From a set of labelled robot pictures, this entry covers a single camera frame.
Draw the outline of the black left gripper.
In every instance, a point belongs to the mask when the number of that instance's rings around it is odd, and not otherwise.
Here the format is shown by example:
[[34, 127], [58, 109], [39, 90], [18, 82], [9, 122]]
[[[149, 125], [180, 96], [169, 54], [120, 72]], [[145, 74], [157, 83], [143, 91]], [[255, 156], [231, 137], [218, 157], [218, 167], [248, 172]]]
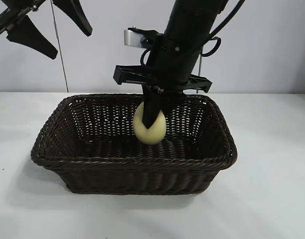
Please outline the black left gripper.
[[[0, 14], [0, 35], [7, 31], [7, 39], [32, 48], [55, 59], [58, 50], [42, 35], [27, 14], [38, 11], [45, 0], [2, 0], [7, 8]], [[91, 27], [79, 0], [53, 0], [53, 4], [64, 12], [87, 37]]]

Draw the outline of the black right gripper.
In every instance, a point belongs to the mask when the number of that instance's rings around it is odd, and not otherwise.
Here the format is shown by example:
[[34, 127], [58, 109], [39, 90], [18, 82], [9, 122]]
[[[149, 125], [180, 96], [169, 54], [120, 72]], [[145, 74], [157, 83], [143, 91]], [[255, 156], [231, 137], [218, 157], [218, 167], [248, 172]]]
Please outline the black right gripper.
[[139, 65], [117, 65], [113, 79], [142, 86], [144, 126], [149, 129], [162, 110], [164, 116], [184, 103], [184, 90], [208, 92], [212, 83], [205, 77], [192, 74], [208, 35], [126, 33], [124, 44], [143, 48]]

